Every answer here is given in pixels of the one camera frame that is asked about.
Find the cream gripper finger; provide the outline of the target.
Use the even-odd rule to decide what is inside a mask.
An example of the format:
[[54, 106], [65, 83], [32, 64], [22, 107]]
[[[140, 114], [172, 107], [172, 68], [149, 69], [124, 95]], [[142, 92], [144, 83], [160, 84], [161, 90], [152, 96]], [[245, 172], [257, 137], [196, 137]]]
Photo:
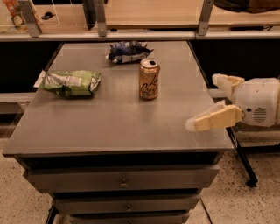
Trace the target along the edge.
[[213, 84], [222, 90], [225, 96], [231, 100], [237, 86], [242, 84], [245, 79], [238, 76], [230, 76], [221, 73], [216, 73], [212, 76]]
[[206, 111], [189, 118], [185, 127], [189, 131], [204, 131], [235, 126], [242, 120], [242, 110], [236, 105], [218, 101]]

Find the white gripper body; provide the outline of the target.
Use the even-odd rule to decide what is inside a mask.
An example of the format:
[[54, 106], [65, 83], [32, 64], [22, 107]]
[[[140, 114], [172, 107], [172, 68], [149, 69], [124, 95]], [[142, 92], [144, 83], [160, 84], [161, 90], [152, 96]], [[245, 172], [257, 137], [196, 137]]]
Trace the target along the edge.
[[279, 124], [279, 79], [251, 79], [240, 84], [234, 104], [242, 111], [247, 125], [270, 127]]

